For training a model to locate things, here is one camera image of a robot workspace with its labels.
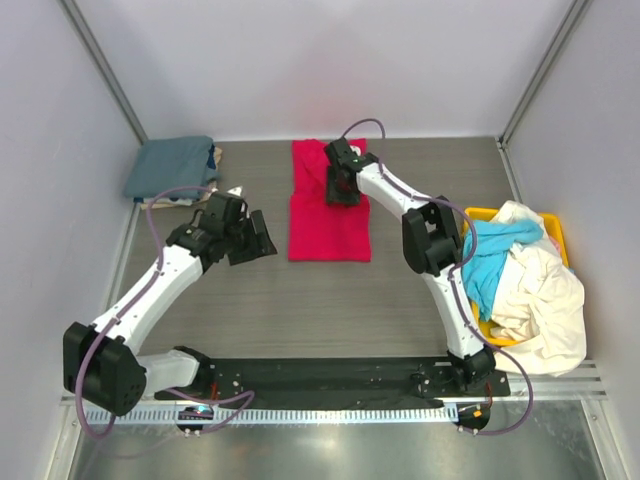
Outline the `red t shirt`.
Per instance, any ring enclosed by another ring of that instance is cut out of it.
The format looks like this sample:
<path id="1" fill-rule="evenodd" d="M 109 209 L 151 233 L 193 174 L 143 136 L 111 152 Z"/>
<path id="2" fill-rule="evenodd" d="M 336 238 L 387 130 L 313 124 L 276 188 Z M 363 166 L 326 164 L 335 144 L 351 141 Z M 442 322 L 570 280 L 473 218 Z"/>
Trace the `red t shirt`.
<path id="1" fill-rule="evenodd" d="M 370 202 L 356 206 L 326 203 L 326 144 L 317 139 L 291 144 L 293 192 L 289 200 L 288 259 L 293 262 L 362 262 L 372 260 Z"/>

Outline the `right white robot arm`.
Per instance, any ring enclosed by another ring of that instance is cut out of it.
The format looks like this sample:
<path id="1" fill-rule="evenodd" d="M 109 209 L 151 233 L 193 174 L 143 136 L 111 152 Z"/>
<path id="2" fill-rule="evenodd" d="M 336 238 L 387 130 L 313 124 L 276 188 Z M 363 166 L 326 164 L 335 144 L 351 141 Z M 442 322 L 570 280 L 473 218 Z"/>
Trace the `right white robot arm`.
<path id="1" fill-rule="evenodd" d="M 374 154 L 359 152 L 343 137 L 325 146 L 324 153 L 329 161 L 326 203 L 351 207 L 366 196 L 399 219 L 404 259 L 424 280 L 440 314 L 453 381 L 463 390 L 484 387 L 495 372 L 495 355 L 471 324 L 454 205 L 410 187 Z"/>

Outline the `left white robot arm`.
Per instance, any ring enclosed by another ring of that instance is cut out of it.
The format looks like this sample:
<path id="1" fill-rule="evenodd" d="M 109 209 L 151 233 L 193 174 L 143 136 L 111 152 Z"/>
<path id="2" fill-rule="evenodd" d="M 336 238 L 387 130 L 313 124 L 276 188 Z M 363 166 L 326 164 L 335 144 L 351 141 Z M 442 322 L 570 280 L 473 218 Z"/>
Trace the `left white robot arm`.
<path id="1" fill-rule="evenodd" d="M 231 265 L 276 254 L 264 216 L 250 210 L 239 187 L 211 194 L 200 214 L 175 228 L 157 259 L 110 309 L 63 336 L 63 385 L 78 403 L 115 416 L 160 392 L 209 394 L 211 359 L 188 347 L 140 355 L 146 337 L 169 307 L 214 264 Z"/>

